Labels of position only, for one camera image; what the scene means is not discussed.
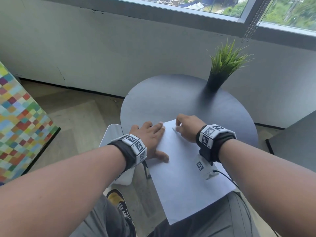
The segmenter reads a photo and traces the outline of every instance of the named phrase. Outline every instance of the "shoe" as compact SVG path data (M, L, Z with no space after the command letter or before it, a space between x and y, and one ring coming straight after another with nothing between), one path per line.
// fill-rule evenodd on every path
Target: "shoe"
M136 228L134 225L134 222L132 221L132 218L128 212L124 197L122 193L117 190L113 189L110 190L109 193L106 195L107 199L116 206L124 215L124 218L130 228L130 237L137 237Z

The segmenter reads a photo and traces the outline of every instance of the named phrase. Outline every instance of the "mosaic artwork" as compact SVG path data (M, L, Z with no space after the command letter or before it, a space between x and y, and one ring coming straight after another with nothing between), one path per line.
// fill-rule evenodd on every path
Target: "mosaic artwork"
M22 175L57 129L0 62L0 184Z

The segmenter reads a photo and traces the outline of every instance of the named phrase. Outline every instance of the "white paper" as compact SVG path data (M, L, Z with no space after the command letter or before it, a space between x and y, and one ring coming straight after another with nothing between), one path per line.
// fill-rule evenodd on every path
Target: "white paper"
M172 129L175 120L165 122L164 126L166 131L157 150L167 153L170 160L168 163L157 159L146 162L169 224L172 225L227 195L235 189L235 185L222 174L209 180L203 179L194 163L199 146L189 143ZM216 162L215 165L228 176L221 163Z

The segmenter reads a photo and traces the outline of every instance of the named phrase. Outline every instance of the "round table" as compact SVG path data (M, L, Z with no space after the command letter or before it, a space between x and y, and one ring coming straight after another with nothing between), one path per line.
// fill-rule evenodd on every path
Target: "round table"
M258 146L258 134L249 113L231 94L205 88L206 80L188 75L159 75L137 84L121 108L121 126L176 119L179 113L196 115L207 124L218 124L236 133L238 140Z

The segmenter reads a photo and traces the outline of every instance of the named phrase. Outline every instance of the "shoelace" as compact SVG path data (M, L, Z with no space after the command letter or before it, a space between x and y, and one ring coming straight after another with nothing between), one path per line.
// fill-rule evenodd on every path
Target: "shoelace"
M126 213L126 211L123 209L123 205L121 203L118 204L118 209L123 213L125 218L129 218L128 214Z

